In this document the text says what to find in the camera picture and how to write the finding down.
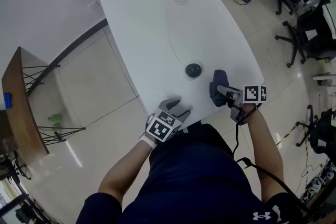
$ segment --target glove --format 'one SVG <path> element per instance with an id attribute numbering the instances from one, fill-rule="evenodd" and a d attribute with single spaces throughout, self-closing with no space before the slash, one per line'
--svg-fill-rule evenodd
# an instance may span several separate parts
<path id="1" fill-rule="evenodd" d="M 224 106 L 227 103 L 227 98 L 217 91 L 217 86 L 222 85 L 229 87 L 229 81 L 224 70 L 215 70 L 214 81 L 209 85 L 210 98 L 217 107 Z"/>

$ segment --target white wall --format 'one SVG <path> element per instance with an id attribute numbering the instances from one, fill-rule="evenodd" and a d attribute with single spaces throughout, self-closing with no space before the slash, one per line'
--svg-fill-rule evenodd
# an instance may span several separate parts
<path id="1" fill-rule="evenodd" d="M 93 1 L 0 0 L 0 78 L 18 46 L 50 63 L 104 19 L 102 8 L 88 8 Z"/>

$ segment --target wrist strap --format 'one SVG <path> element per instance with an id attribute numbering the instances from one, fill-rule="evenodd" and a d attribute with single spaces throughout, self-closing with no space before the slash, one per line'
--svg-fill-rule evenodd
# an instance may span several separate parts
<path id="1" fill-rule="evenodd" d="M 152 140 L 150 140 L 146 135 L 143 135 L 142 137 L 140 137 L 139 139 L 140 141 L 145 141 L 147 144 L 149 144 L 149 146 L 152 148 L 152 149 L 155 149 L 156 148 L 156 143 Z"/>

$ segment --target under armour logo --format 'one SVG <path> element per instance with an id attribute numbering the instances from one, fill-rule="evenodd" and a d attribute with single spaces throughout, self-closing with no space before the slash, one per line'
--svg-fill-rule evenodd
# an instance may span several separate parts
<path id="1" fill-rule="evenodd" d="M 265 212 L 264 215 L 259 216 L 258 212 L 253 213 L 254 217 L 253 220 L 259 220 L 259 218 L 265 218 L 266 220 L 270 219 L 271 217 L 269 216 L 271 213 L 270 212 Z"/>

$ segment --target dark navy shirt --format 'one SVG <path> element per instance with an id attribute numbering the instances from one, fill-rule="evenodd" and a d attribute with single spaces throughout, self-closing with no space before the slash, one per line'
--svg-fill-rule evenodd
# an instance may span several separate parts
<path id="1" fill-rule="evenodd" d="M 252 193 L 243 170 L 226 152 L 193 143 L 157 158 L 137 198 L 124 212 L 113 196 L 93 194 L 85 201 L 77 224 L 297 224 L 301 218 L 288 194 L 277 194 L 263 204 Z"/>

